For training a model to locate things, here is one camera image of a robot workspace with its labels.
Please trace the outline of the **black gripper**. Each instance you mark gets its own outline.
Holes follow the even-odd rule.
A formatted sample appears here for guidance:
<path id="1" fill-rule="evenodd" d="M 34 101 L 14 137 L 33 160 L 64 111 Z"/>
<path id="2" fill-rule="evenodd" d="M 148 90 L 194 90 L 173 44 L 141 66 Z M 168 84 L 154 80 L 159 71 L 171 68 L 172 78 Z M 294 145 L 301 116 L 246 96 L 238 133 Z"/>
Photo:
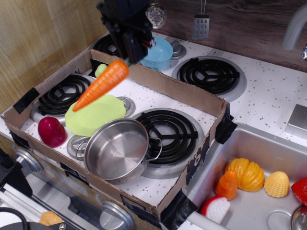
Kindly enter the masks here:
<path id="1" fill-rule="evenodd" d="M 133 64 L 154 45 L 153 27 L 145 15 L 149 5 L 148 0 L 103 0 L 96 6 L 120 57 L 129 57 Z M 118 33 L 124 33 L 123 39 Z"/>

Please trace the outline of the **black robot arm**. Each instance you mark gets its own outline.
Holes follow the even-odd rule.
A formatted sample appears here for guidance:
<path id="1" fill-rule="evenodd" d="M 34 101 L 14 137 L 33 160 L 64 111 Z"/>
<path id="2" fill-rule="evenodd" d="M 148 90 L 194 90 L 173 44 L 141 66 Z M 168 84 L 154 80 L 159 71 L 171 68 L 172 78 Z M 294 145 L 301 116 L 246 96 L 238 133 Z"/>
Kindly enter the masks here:
<path id="1" fill-rule="evenodd" d="M 148 0 L 102 0 L 96 8 L 123 59 L 140 62 L 154 46 L 153 25 L 146 17 Z"/>

